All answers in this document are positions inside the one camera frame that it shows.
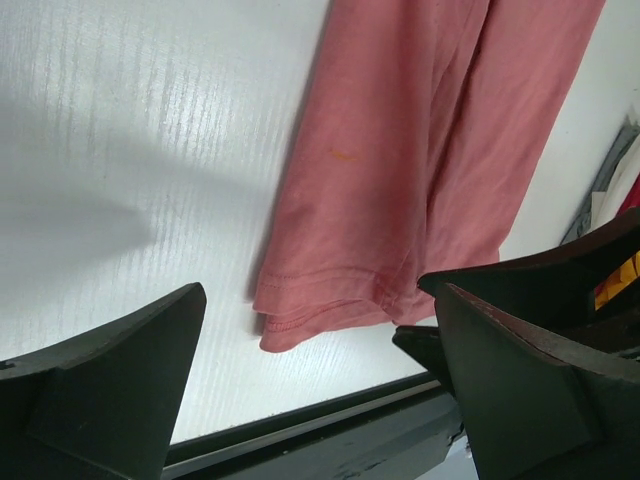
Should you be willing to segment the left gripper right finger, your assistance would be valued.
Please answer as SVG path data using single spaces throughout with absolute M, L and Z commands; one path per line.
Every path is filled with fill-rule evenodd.
M 638 477 L 639 288 L 593 304 L 638 249 L 631 209 L 540 254 L 420 278 L 480 478 Z

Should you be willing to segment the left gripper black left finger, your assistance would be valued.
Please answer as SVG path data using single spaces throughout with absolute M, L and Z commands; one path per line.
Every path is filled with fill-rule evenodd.
M 2 478 L 159 478 L 206 302 L 201 284 L 187 284 L 2 361 Z

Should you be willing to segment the pink red t shirt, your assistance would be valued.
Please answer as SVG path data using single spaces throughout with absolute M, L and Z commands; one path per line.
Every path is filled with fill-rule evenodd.
M 599 1 L 335 1 L 253 307 L 260 346 L 434 312 L 425 273 L 493 263 Z

